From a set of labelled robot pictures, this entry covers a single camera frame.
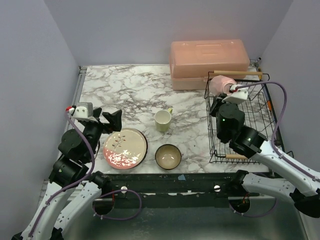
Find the pink ceramic mug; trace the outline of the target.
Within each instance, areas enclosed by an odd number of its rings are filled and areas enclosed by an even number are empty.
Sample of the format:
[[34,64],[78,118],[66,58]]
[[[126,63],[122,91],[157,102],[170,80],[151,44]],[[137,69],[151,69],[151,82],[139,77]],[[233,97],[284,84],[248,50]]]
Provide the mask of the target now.
[[209,92],[213,96],[219,96],[221,94],[230,95],[230,87],[236,85],[236,81],[233,78],[229,78],[223,75],[218,75],[212,78],[209,83]]

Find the yellow-green ceramic mug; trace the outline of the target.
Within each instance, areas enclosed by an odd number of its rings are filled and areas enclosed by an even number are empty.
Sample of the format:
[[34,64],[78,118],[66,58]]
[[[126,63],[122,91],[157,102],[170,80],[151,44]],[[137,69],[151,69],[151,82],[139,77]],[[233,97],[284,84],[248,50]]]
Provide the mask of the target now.
[[172,120],[173,109],[169,108],[168,110],[159,110],[154,115],[155,128],[159,132],[167,132],[170,128]]

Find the dark bowl cream inside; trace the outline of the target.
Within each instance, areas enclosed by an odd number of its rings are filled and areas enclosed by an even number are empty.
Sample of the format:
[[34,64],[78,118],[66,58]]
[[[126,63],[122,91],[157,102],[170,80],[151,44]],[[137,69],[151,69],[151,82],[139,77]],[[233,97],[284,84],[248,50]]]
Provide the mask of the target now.
[[182,161],[181,151],[173,144],[161,145],[155,152],[157,165],[164,170],[173,170]]

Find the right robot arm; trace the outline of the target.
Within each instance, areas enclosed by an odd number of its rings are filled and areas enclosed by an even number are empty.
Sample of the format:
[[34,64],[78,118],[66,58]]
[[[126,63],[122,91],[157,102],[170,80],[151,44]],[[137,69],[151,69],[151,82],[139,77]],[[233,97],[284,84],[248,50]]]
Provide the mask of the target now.
[[216,135],[239,155],[274,170],[282,178],[267,178],[239,170],[236,184],[248,193],[259,193],[292,203],[301,213],[320,216],[320,174],[295,160],[259,131],[244,124],[237,104],[213,98],[210,115],[216,119]]

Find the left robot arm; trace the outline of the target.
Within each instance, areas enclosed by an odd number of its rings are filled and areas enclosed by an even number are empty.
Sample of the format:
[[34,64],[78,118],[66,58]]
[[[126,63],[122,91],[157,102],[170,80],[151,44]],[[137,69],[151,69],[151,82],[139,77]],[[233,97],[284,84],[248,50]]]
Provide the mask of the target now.
[[109,178],[94,171],[95,154],[103,134],[122,130],[122,111],[103,112],[89,102],[66,108],[73,126],[58,146],[61,155],[49,175],[46,192],[26,229],[14,240],[62,240],[72,223],[98,198],[110,190]]

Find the pink and cream plate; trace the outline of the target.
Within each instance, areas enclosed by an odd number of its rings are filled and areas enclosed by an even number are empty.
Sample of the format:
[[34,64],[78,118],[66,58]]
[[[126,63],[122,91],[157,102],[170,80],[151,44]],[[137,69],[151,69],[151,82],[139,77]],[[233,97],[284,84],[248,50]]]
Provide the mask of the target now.
[[104,142],[103,156],[114,169],[128,170],[138,166],[147,156],[148,141],[135,128],[113,132]]

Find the translucent pink storage box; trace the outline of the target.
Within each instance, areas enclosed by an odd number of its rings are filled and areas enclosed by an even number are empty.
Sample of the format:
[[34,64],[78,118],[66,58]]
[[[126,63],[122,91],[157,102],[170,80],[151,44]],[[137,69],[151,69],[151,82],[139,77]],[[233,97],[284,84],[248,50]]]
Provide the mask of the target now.
[[172,89],[204,90],[208,72],[246,72],[250,59],[240,39],[174,41],[169,68]]

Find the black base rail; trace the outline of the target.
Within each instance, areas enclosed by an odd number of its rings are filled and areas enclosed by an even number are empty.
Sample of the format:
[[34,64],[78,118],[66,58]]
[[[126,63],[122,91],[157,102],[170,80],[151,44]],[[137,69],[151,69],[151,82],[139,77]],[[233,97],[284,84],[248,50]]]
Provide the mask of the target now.
[[114,191],[93,201],[97,208],[227,208],[229,199],[247,192],[237,173],[110,174],[102,192]]

